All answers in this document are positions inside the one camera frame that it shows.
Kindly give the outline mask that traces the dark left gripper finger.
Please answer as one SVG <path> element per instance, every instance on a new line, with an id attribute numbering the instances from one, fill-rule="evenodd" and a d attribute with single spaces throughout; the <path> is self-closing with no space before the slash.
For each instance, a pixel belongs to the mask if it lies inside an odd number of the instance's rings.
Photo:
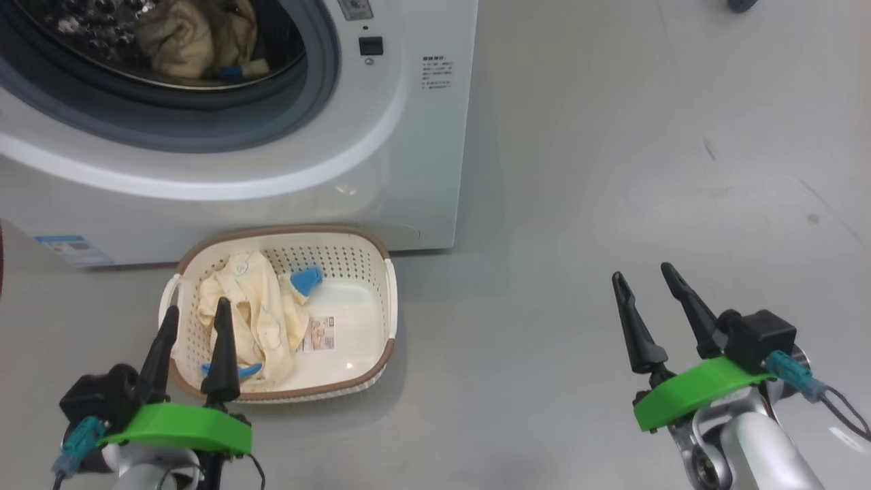
<path id="1" fill-rule="evenodd" d="M 139 400 L 143 404 L 163 403 L 170 400 L 166 393 L 166 385 L 172 347 L 178 334 L 179 314 L 177 305 L 171 305 L 165 311 L 161 326 L 139 372 Z"/>
<path id="2" fill-rule="evenodd" d="M 233 402 L 242 393 L 240 377 L 237 374 L 233 314 L 231 303 L 226 297 L 218 299 L 214 316 L 214 332 L 216 341 L 212 360 L 208 374 L 200 385 L 200 393 L 206 395 L 206 407 L 224 408 L 227 403 Z"/>

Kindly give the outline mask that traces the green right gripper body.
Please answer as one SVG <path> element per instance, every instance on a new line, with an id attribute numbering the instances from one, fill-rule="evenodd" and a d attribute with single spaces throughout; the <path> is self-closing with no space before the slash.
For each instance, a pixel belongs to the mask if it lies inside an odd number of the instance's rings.
<path id="1" fill-rule="evenodd" d="M 766 370 L 746 372 L 727 357 L 705 360 L 651 389 L 634 404 L 634 416 L 641 431 L 659 430 L 702 406 L 773 378 Z"/>

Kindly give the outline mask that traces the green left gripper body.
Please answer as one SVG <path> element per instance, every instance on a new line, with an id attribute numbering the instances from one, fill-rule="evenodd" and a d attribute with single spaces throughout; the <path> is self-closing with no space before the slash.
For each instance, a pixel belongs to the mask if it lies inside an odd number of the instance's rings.
<path id="1" fill-rule="evenodd" d="M 143 444 L 194 452 L 248 455 L 252 427 L 213 408 L 165 402 L 146 404 L 124 430 L 106 434 L 100 444 Z"/>

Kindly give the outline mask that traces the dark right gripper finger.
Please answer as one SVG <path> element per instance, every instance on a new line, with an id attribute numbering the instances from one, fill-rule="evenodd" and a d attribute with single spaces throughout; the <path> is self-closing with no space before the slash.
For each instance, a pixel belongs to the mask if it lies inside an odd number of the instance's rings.
<path id="1" fill-rule="evenodd" d="M 612 275 L 612 288 L 631 371 L 635 374 L 653 374 L 665 370 L 667 353 L 653 341 L 636 307 L 634 292 L 619 271 Z"/>
<path id="2" fill-rule="evenodd" d="M 722 355 L 722 347 L 717 341 L 717 318 L 701 297 L 685 282 L 671 263 L 662 263 L 663 279 L 672 294 L 682 306 L 696 341 L 696 351 L 700 359 L 716 359 Z"/>

